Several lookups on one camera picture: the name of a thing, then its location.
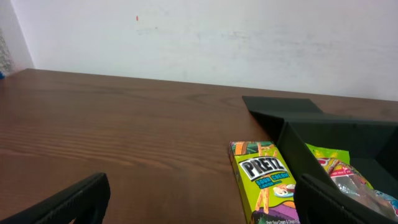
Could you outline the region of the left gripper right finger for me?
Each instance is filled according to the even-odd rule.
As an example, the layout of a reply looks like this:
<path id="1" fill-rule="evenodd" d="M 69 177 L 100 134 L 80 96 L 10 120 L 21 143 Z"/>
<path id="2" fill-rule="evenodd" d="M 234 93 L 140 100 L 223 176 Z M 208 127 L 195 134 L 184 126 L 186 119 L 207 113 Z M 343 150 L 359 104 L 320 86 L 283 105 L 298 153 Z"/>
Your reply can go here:
<path id="1" fill-rule="evenodd" d="M 308 174 L 299 177 L 294 202 L 301 224 L 397 224 Z"/>

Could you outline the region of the green Haribo gummy bag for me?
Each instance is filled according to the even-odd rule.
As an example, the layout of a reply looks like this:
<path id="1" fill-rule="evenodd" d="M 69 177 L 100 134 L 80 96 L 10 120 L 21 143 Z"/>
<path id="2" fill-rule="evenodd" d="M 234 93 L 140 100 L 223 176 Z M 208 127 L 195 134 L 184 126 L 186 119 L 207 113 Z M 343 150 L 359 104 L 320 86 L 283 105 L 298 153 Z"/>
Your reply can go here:
<path id="1" fill-rule="evenodd" d="M 346 196 L 385 217 L 397 220 L 397 199 L 372 187 L 353 166 L 348 151 L 306 144 L 320 165 Z"/>

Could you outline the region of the black open gift box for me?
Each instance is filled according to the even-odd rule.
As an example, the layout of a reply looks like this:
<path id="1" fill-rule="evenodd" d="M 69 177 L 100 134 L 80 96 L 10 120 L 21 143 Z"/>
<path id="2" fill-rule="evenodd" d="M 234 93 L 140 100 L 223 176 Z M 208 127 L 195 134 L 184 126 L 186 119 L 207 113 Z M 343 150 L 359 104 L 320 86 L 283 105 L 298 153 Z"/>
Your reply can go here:
<path id="1" fill-rule="evenodd" d="M 397 197 L 397 123 L 324 113 L 309 99 L 244 96 L 294 179 L 308 174 L 334 187 L 306 144 L 349 152 L 351 165 L 377 190 Z"/>

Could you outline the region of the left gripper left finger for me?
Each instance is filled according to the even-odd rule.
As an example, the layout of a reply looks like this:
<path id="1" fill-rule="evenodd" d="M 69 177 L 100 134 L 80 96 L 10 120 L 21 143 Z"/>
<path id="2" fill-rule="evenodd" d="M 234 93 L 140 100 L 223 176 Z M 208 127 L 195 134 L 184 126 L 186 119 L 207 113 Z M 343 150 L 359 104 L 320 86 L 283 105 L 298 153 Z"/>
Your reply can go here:
<path id="1" fill-rule="evenodd" d="M 107 175 L 99 172 L 1 220 L 1 224 L 102 224 L 110 196 Z"/>

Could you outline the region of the Pretz snack box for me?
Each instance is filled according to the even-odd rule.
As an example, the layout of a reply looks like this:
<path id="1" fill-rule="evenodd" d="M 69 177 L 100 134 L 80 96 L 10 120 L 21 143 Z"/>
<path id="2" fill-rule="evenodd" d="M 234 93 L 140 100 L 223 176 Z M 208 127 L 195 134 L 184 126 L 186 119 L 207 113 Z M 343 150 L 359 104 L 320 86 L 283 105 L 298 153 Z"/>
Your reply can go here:
<path id="1" fill-rule="evenodd" d="M 248 224 L 300 222 L 294 203 L 296 181 L 273 142 L 231 142 L 229 158 Z"/>

